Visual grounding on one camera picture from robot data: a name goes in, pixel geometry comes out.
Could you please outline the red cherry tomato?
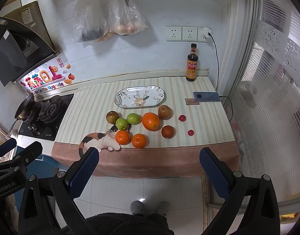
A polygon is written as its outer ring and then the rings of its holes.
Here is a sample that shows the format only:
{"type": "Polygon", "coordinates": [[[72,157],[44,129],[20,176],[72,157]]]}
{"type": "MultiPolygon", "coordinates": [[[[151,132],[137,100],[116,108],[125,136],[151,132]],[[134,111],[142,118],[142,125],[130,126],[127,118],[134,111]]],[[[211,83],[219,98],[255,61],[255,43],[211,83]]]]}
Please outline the red cherry tomato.
{"type": "Polygon", "coordinates": [[[185,121],[185,120],[186,120],[186,116],[185,116],[185,115],[179,116],[179,120],[180,120],[180,121],[185,121]]]}
{"type": "Polygon", "coordinates": [[[194,131],[193,130],[188,130],[188,135],[189,136],[193,136],[194,135],[194,131]]]}

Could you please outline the small orange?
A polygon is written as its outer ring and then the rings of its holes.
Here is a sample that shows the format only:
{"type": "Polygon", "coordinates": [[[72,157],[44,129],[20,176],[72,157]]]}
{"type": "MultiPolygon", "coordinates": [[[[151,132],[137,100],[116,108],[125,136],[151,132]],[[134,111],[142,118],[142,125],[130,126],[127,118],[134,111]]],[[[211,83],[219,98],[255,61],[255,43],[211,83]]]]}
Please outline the small orange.
{"type": "Polygon", "coordinates": [[[132,145],[137,149],[142,149],[147,145],[147,138],[143,134],[136,134],[131,139],[132,145]]]}
{"type": "Polygon", "coordinates": [[[115,140],[120,145],[127,145],[130,143],[130,134],[126,130],[118,130],[115,135],[115,140]]]}

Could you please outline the brown apple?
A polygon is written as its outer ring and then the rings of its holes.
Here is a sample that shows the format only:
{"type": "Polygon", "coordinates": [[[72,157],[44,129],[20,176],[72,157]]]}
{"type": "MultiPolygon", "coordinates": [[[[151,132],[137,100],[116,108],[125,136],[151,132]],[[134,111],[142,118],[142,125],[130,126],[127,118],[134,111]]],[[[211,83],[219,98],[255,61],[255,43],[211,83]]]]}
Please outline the brown apple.
{"type": "Polygon", "coordinates": [[[116,111],[109,111],[106,114],[106,120],[109,124],[116,124],[116,121],[119,119],[119,114],[116,111]]]}
{"type": "Polygon", "coordinates": [[[172,117],[172,110],[170,107],[168,107],[167,105],[161,105],[158,108],[158,116],[162,119],[162,120],[168,120],[172,117]]]}

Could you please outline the green apple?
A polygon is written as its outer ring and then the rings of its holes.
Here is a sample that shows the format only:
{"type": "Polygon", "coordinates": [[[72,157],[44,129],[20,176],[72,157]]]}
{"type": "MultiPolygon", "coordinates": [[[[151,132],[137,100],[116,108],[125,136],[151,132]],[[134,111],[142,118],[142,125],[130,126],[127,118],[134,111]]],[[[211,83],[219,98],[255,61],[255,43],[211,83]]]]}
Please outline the green apple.
{"type": "Polygon", "coordinates": [[[127,130],[129,123],[124,118],[118,118],[115,122],[115,125],[118,130],[127,130]]]}
{"type": "Polygon", "coordinates": [[[127,122],[131,125],[137,125],[140,123],[140,116],[136,113],[130,113],[127,116],[127,122]]]}

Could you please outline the dark orange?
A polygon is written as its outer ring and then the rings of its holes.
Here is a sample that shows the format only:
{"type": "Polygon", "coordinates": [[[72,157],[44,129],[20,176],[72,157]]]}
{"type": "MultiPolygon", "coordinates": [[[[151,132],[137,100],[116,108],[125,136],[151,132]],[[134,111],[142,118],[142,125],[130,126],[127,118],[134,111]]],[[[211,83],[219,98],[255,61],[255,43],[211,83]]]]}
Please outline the dark orange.
{"type": "Polygon", "coordinates": [[[164,138],[171,139],[175,135],[175,129],[170,125],[166,125],[161,129],[161,134],[164,138]]]}

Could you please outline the large orange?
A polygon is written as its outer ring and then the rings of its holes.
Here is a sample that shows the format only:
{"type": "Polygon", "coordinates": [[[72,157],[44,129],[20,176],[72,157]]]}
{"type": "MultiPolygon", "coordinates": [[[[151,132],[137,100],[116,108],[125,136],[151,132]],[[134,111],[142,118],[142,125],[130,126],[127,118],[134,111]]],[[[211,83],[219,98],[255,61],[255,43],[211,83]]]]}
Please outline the large orange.
{"type": "Polygon", "coordinates": [[[159,130],[161,127],[159,116],[152,112],[147,112],[143,115],[142,124],[146,130],[152,132],[159,130]]]}

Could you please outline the black frying pan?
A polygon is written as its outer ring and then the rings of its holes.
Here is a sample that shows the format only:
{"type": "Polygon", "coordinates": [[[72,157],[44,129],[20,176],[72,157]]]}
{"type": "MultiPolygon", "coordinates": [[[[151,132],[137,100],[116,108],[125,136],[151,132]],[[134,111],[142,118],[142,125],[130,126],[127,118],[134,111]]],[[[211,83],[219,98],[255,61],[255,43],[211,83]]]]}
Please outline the black frying pan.
{"type": "Polygon", "coordinates": [[[15,116],[14,116],[15,121],[12,124],[12,126],[10,127],[9,132],[7,133],[7,137],[11,136],[11,133],[13,131],[13,128],[14,128],[14,125],[16,124],[16,122],[18,120],[25,119],[31,112],[31,109],[33,109],[34,105],[35,105],[35,97],[34,97],[33,93],[30,93],[28,96],[26,96],[24,101],[22,101],[22,103],[18,107],[18,109],[15,113],[15,116]]]}

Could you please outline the frosted sliding glass door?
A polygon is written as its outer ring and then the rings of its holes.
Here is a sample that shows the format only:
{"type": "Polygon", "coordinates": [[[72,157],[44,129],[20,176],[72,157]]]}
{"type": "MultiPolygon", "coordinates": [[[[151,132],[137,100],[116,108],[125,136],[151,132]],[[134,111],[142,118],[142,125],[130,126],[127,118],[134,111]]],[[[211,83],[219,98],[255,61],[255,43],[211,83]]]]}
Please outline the frosted sliding glass door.
{"type": "Polygon", "coordinates": [[[294,0],[223,0],[218,92],[237,154],[233,169],[268,174],[281,214],[300,212],[300,8],[294,0]]]}

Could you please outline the brown card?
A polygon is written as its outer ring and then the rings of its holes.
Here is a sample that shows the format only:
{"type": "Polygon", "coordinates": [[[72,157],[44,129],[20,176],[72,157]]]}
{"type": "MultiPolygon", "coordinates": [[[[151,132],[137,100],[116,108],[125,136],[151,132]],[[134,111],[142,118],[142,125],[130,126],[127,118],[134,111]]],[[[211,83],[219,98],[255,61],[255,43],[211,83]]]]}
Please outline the brown card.
{"type": "Polygon", "coordinates": [[[196,101],[194,98],[186,98],[185,103],[188,106],[190,106],[190,105],[199,105],[199,102],[196,101]]]}

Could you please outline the black range hood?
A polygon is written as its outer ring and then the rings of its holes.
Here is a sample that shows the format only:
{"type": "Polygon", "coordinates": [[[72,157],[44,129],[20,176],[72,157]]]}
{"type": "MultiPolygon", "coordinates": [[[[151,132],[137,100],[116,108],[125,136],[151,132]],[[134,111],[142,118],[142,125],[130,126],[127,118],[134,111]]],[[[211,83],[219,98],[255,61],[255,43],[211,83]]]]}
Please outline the black range hood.
{"type": "Polygon", "coordinates": [[[4,86],[58,54],[37,1],[0,17],[0,81],[4,86]]]}

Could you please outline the floral oval ceramic plate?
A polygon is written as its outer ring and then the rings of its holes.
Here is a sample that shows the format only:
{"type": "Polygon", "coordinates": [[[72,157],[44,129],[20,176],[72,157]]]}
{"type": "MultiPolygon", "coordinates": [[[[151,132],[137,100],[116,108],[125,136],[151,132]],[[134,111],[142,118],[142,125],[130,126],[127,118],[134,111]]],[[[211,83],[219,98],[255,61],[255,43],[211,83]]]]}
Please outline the floral oval ceramic plate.
{"type": "Polygon", "coordinates": [[[156,107],[165,99],[161,87],[148,85],[129,87],[120,90],[114,97],[114,103],[122,109],[156,107]]]}

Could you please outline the plastic bag with onions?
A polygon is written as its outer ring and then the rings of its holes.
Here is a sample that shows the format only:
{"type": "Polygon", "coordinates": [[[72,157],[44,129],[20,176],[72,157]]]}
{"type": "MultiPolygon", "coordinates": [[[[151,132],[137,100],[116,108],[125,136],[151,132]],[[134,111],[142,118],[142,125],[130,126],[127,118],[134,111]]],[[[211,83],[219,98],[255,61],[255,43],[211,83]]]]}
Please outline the plastic bag with onions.
{"type": "Polygon", "coordinates": [[[136,34],[148,27],[134,0],[109,0],[107,24],[120,36],[136,34]]]}

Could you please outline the white wall socket right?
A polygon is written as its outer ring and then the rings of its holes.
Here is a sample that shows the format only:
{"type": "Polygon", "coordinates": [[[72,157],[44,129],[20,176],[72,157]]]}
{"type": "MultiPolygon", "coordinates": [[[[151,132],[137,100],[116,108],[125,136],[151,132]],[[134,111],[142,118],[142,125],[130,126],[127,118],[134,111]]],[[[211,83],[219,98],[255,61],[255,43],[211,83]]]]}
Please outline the white wall socket right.
{"type": "Polygon", "coordinates": [[[212,35],[212,30],[208,27],[198,28],[197,30],[197,41],[198,42],[208,42],[212,35]]]}

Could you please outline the white wall socket middle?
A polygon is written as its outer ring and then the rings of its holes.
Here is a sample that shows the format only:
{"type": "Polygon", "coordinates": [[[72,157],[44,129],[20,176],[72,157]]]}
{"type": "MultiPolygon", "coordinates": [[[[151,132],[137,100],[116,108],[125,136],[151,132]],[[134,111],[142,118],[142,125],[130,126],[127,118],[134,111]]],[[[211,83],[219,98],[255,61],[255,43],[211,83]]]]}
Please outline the white wall socket middle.
{"type": "Polygon", "coordinates": [[[182,41],[197,41],[197,27],[182,27],[182,41]]]}

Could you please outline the white wall socket left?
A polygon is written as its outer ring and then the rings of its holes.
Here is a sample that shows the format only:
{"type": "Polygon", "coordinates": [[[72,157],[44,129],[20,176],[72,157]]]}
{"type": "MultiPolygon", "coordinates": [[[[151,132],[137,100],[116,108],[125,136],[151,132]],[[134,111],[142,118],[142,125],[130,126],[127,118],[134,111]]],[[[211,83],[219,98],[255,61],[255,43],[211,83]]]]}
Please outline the white wall socket left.
{"type": "Polygon", "coordinates": [[[165,26],[166,41],[182,41],[182,27],[165,26]]]}

